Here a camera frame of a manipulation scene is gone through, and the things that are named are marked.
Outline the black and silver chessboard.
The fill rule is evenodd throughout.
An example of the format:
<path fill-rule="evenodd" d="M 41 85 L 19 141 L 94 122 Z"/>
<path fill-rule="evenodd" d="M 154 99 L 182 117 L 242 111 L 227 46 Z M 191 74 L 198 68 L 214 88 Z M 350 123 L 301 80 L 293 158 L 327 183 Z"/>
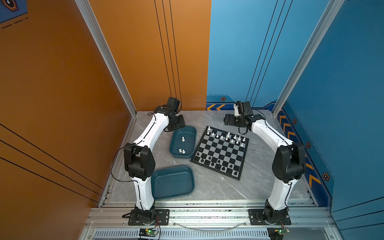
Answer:
<path fill-rule="evenodd" d="M 241 135 L 237 135 L 237 138 L 234 140 L 234 136 L 236 134 L 231 133 L 230 138 L 228 138 L 229 140 L 226 142 L 227 133 L 228 133 L 227 131 L 223 131 L 223 130 L 211 127 L 210 135 L 207 135 L 208 127 L 210 126 L 206 127 L 205 133 L 201 137 L 199 144 L 196 147 L 194 155 L 192 156 L 190 162 L 239 181 L 241 179 L 241 174 L 242 174 L 250 139 Z M 245 143 L 242 142 L 242 139 L 241 141 L 238 141 L 239 136 L 241 136 L 242 139 L 246 138 L 246 142 Z M 207 157 L 203 159 L 202 154 L 206 154 Z M 199 157 L 199 160 L 197 162 L 194 161 L 195 156 Z M 212 159 L 216 158 L 217 162 L 214 163 L 212 159 L 208 160 L 209 156 L 211 156 Z M 207 166 L 204 163 L 200 163 L 200 159 L 203 159 L 204 163 L 205 161 L 209 161 L 210 162 L 209 165 Z M 230 169 L 230 168 L 228 168 L 228 166 L 227 167 L 223 166 L 223 162 L 227 162 L 228 166 L 233 165 L 233 169 L 231 169 L 230 174 L 226 173 L 227 169 Z M 220 165 L 219 170 L 215 169 L 216 165 Z M 238 166 L 239 170 L 235 171 L 234 166 Z"/>

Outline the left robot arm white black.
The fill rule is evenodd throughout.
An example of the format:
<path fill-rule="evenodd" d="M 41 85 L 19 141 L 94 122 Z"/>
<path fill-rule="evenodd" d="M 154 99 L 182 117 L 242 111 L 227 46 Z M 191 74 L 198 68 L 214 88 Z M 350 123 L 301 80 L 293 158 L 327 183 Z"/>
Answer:
<path fill-rule="evenodd" d="M 151 185 L 156 162 L 152 150 L 164 130 L 172 132 L 186 125 L 184 117 L 179 115 L 180 104 L 180 100 L 170 97 L 165 105 L 156 107 L 142 134 L 123 148 L 124 167 L 132 178 L 136 193 L 136 204 L 130 217 L 145 224 L 152 223 L 156 214 Z"/>

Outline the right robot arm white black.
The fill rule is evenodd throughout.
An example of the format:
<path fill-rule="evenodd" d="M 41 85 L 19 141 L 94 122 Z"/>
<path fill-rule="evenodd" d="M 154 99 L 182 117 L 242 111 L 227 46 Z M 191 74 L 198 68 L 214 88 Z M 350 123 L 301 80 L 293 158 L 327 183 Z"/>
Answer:
<path fill-rule="evenodd" d="M 288 200 L 294 186 L 306 171 L 305 147 L 280 134 L 263 114 L 254 114 L 250 102 L 237 101 L 234 110 L 234 114 L 225 116 L 225 125 L 252 131 L 275 152 L 272 165 L 275 182 L 266 200 L 263 218 L 269 225 L 280 224 L 288 216 Z"/>

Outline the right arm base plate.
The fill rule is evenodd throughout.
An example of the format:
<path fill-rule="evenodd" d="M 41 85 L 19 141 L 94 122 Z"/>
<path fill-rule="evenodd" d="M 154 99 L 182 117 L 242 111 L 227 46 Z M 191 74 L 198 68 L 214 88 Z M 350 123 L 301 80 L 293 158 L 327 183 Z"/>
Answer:
<path fill-rule="evenodd" d="M 280 225 L 290 226 L 291 218 L 288 209 L 274 211 L 271 209 L 250 209 L 248 210 L 251 225 Z"/>

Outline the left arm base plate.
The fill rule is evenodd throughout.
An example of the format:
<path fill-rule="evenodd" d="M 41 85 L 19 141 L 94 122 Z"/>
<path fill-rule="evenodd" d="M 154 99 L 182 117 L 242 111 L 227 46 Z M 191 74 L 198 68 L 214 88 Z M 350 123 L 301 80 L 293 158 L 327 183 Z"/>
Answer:
<path fill-rule="evenodd" d="M 135 208 L 130 212 L 129 226 L 156 225 L 167 226 L 170 219 L 169 209 L 151 208 L 148 211 Z"/>

